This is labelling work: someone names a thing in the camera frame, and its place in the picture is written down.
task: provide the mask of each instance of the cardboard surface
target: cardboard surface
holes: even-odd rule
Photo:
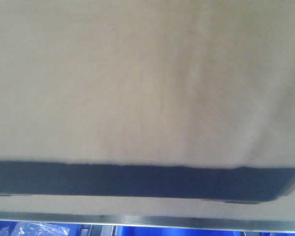
[[[295,1],[0,1],[4,160],[295,167]],[[13,196],[0,210],[74,213],[77,199],[295,220],[295,191],[256,206]]]

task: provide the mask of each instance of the blue bin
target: blue bin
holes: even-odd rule
[[[240,232],[118,226],[117,236],[240,236]]]

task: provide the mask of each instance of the black strip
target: black strip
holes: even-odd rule
[[[0,194],[196,198],[258,203],[295,184],[295,168],[66,165],[0,162]]]

